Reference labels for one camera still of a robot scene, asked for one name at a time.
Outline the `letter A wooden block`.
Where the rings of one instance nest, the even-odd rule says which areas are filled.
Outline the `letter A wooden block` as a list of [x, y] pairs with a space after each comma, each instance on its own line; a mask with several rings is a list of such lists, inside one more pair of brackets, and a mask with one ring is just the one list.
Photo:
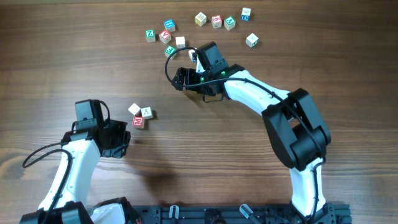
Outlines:
[[154, 117], [151, 107], [141, 108], [141, 116], [144, 119], [152, 119]]

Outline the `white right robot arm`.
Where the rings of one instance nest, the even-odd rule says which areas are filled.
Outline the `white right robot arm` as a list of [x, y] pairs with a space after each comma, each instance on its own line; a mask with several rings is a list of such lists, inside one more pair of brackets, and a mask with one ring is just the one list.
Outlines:
[[260, 114], [277, 158], [290, 170], [292, 205], [301, 217], [315, 220], [326, 203], [321, 170], [331, 135], [307, 91], [278, 90], [237, 64], [218, 73], [203, 68], [179, 68], [170, 82], [180, 91], [222, 94]]

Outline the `red M letter block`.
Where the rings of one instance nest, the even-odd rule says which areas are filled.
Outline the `red M letter block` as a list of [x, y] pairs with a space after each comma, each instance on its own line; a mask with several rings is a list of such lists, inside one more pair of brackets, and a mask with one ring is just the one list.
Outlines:
[[136, 129], [144, 129], [145, 119], [141, 116], [133, 117], [132, 126]]

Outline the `animal picture red block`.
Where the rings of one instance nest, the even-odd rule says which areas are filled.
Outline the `animal picture red block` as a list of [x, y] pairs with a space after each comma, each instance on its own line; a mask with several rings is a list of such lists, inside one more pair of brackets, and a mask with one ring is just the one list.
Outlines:
[[134, 116], [141, 116], [141, 108], [135, 103], [133, 103], [127, 110]]

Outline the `white block blue side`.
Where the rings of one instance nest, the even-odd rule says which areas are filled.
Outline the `white block blue side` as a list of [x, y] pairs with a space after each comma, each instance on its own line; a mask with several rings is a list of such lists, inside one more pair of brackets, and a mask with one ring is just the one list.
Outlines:
[[188, 56], [190, 57], [190, 60], [195, 63], [197, 61], [197, 53], [196, 53], [196, 48], [190, 49], [188, 51]]

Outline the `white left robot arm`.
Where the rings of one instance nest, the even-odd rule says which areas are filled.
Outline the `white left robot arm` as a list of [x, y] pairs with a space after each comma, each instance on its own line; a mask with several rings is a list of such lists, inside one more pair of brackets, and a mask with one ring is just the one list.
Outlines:
[[37, 211], [21, 217], [21, 223], [141, 223], [142, 218], [119, 197], [86, 207], [93, 171], [101, 157], [120, 159], [131, 139], [127, 123], [106, 119], [75, 121], [71, 131], [54, 143], [62, 158], [52, 186]]

